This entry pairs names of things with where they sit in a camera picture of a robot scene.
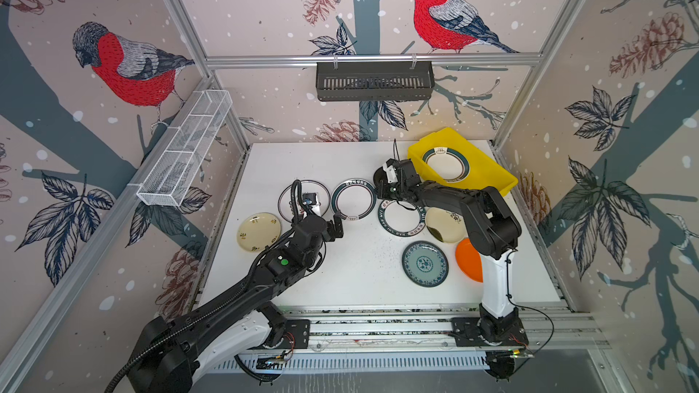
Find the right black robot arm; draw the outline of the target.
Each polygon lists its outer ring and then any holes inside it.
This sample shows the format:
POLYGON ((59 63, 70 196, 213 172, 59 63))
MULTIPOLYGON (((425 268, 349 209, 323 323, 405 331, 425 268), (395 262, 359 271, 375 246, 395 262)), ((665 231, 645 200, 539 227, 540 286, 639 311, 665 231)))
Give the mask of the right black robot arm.
POLYGON ((482 257, 483 296, 479 329, 491 344, 504 341, 517 326, 519 311, 510 291, 511 254, 522 228, 495 187, 459 189, 423 181, 409 159, 389 159, 373 175, 380 199, 431 207, 462 217, 467 236, 482 257))

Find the large white green-rim plate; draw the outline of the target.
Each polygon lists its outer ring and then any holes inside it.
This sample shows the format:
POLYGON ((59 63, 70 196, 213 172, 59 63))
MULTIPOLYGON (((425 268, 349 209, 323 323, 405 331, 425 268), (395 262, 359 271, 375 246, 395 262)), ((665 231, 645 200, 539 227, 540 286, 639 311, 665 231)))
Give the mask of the large white green-rim plate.
POLYGON ((471 172, 468 159, 450 147, 434 147, 426 151, 422 161, 447 183, 465 180, 471 172))

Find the white plate dark green rim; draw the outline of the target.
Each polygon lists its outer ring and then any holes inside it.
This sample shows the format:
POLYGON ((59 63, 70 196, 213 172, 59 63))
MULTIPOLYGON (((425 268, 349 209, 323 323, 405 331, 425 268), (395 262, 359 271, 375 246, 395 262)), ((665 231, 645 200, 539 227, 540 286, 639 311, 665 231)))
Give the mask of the white plate dark green rim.
POLYGON ((426 210, 406 202, 382 200, 378 207, 378 220, 383 229, 391 235, 411 238, 424 230, 426 210))

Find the cream plate dark motif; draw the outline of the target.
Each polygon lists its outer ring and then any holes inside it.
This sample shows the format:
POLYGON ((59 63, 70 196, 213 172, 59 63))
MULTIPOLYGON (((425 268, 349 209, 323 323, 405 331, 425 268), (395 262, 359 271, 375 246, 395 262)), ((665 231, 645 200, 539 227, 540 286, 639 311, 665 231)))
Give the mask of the cream plate dark motif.
POLYGON ((425 223, 430 233, 442 243, 459 243, 467 238, 464 221, 457 213, 429 207, 425 223))

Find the white plate green band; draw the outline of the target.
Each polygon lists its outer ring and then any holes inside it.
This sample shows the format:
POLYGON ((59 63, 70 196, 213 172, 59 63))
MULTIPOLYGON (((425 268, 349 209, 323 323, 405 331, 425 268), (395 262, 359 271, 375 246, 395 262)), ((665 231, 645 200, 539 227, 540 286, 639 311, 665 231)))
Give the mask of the white plate green band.
POLYGON ((331 195, 334 214, 345 220, 361 220, 371 214, 377 203, 373 184, 362 178, 340 182, 331 195))

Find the yellow plastic bin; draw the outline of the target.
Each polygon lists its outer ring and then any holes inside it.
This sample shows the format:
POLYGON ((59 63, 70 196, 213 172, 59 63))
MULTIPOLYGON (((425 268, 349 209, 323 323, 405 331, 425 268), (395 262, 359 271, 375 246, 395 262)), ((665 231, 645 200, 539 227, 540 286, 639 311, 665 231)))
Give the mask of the yellow plastic bin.
POLYGON ((518 184, 515 176, 496 163, 484 151, 449 127, 431 133, 416 144, 411 145, 408 149, 408 157, 413 162, 415 170, 422 180, 435 181, 446 187, 460 189, 495 187, 505 197, 518 184), (461 152, 471 165, 469 176, 458 183, 445 182, 422 161, 423 154, 434 147, 450 147, 461 152))

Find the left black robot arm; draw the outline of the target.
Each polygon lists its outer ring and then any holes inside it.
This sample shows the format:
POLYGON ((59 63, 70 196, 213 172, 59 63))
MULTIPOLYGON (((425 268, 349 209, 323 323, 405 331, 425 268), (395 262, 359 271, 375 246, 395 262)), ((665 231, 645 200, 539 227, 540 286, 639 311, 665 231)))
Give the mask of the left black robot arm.
POLYGON ((253 259, 247 274, 207 304, 171 321, 155 318, 142 329, 125 366, 107 384, 116 390, 128 380, 136 392, 188 392, 209 361, 205 351, 234 329, 245 330, 252 314, 261 317, 262 336, 240 340, 235 355, 284 336, 286 320, 273 300, 315 273, 326 258, 327 245, 344 235, 340 218, 325 220, 302 199, 302 182, 291 184, 294 217, 291 229, 253 259))

